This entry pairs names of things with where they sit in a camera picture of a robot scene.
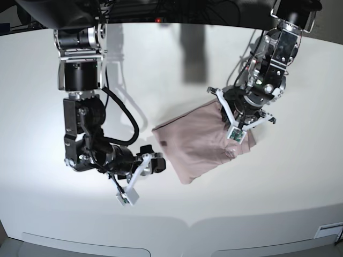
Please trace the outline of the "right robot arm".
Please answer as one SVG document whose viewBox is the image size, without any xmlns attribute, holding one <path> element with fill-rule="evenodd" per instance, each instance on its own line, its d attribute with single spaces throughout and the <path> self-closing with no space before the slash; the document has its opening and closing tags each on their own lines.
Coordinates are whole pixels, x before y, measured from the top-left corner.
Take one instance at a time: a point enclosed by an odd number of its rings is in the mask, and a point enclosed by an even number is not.
<svg viewBox="0 0 343 257">
<path fill-rule="evenodd" d="M 102 1 L 19 1 L 37 22 L 54 31 L 59 53 L 58 89 L 63 100 L 65 163 L 76 172 L 95 169 L 117 183 L 130 185 L 138 176 L 160 173 L 166 168 L 161 153 L 150 145 L 138 154 L 129 150 L 139 136 L 139 127 L 124 103 L 107 87 L 107 19 Z M 133 136 L 118 140 L 104 135 L 104 92 L 126 114 Z"/>
</svg>

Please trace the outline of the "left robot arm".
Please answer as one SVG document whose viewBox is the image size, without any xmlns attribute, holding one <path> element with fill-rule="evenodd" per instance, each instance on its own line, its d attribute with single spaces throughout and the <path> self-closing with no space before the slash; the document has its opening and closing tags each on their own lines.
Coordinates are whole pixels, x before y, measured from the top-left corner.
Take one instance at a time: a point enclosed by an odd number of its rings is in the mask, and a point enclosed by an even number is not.
<svg viewBox="0 0 343 257">
<path fill-rule="evenodd" d="M 303 33 L 312 31 L 316 13 L 322 8 L 320 1 L 275 1 L 270 15 L 277 25 L 261 34 L 233 85 L 208 88 L 222 106 L 228 138 L 241 140 L 248 130 L 276 122 L 263 106 L 284 94 L 287 68 L 297 55 Z"/>
</svg>

